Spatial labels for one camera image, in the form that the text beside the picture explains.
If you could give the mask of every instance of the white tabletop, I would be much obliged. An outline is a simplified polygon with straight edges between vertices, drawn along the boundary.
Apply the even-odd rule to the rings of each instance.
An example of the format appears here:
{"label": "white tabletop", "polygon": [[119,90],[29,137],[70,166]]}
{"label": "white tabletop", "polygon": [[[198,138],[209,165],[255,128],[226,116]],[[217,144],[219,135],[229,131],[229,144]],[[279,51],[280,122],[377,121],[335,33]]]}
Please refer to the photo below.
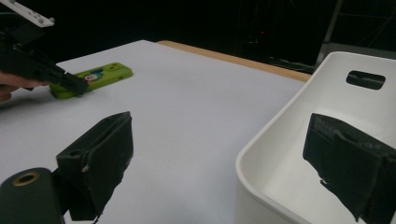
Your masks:
{"label": "white tabletop", "polygon": [[40,87],[0,104],[0,181],[53,171],[99,120],[131,111],[134,157],[99,224],[232,223],[237,153],[304,83],[144,40],[59,65],[76,73],[112,62],[134,75],[79,98]]}

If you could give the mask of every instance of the green object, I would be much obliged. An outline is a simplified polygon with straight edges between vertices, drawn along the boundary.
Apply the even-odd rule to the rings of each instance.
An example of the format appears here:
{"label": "green object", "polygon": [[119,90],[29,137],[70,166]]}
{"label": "green object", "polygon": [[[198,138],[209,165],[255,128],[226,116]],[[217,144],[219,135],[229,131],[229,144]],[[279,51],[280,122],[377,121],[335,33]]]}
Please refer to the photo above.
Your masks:
{"label": "green object", "polygon": [[[77,73],[75,76],[82,78],[88,83],[88,89],[86,91],[93,91],[127,77],[131,77],[132,74],[132,69],[121,63],[109,63]],[[75,92],[69,91],[57,84],[50,83],[49,88],[51,89],[53,96],[58,99],[68,99],[78,96]]]}

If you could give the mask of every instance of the white basket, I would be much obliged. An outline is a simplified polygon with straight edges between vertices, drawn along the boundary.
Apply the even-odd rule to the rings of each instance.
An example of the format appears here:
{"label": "white basket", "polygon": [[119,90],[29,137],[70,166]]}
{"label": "white basket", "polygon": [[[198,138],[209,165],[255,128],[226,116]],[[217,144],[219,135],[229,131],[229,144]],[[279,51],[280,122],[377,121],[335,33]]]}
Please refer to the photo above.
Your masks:
{"label": "white basket", "polygon": [[[347,83],[351,71],[385,77],[380,90]],[[234,224],[356,223],[303,159],[312,113],[343,120],[396,147],[396,61],[333,52],[304,87],[244,147]]]}

